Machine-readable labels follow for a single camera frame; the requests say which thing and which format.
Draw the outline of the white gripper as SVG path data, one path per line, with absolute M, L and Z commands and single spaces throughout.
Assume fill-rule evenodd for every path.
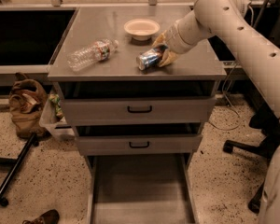
M 212 36 L 213 34 L 198 22 L 194 11 L 191 11 L 184 18 L 175 21 L 172 26 L 154 40 L 153 47 L 163 44 L 168 47 L 157 66 L 164 67 L 173 63 L 178 59 L 178 54 L 187 53 L 200 41 Z

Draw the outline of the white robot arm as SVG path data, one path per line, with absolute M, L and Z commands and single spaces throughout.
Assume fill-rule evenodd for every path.
M 280 123 L 280 48 L 244 19 L 247 0 L 194 0 L 193 10 L 161 33 L 153 45 L 168 50 L 167 65 L 203 39 L 218 36 L 231 51 Z M 266 174 L 259 224 L 280 224 L 280 145 Z

